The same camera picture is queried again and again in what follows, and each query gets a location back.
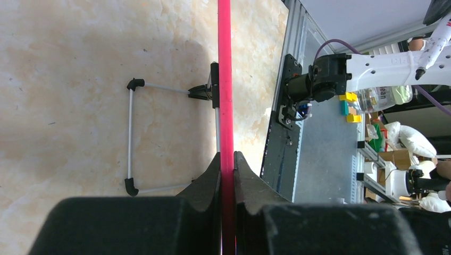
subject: teal block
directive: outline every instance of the teal block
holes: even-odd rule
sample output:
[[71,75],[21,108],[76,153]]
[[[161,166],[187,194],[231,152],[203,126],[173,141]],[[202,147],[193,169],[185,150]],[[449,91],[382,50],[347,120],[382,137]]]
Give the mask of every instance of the teal block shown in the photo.
[[343,116],[348,116],[349,114],[348,102],[340,101],[340,106],[341,106],[341,114]]

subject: red rod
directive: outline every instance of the red rod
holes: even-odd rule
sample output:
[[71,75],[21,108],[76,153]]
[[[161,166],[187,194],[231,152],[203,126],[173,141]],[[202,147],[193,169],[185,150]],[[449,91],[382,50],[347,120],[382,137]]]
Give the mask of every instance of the red rod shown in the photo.
[[222,254],[235,254],[233,101],[230,0],[218,0],[219,113],[221,133]]

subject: beige marble countertop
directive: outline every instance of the beige marble countertop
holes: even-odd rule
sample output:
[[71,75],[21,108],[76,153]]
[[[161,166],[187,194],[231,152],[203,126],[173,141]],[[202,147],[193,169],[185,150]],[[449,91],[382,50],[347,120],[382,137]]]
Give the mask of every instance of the beige marble countertop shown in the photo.
[[[256,173],[287,15],[281,1],[232,1],[235,149]],[[27,253],[66,197],[126,195],[128,81],[205,83],[216,20],[209,0],[2,1],[2,254]],[[138,188],[188,183],[215,153],[211,102],[181,94],[137,89],[133,132]]]

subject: white marker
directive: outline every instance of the white marker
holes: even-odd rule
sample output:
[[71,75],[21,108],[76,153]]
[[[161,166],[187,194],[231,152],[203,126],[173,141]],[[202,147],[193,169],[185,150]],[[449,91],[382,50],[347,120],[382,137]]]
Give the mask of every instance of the white marker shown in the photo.
[[419,80],[426,70],[434,65],[443,48],[451,39],[451,12],[443,17],[429,39],[426,48],[418,59],[415,79]]

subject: ceiling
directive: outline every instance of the ceiling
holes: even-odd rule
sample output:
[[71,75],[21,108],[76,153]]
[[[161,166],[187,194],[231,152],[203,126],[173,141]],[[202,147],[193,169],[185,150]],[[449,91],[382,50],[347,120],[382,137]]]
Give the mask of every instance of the ceiling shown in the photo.
[[[341,39],[357,49],[394,43],[390,40],[398,38],[391,38],[404,34],[410,37],[412,31],[429,29],[422,24],[429,0],[301,0],[301,3],[327,39]],[[332,46],[337,51],[344,49],[337,44]]]

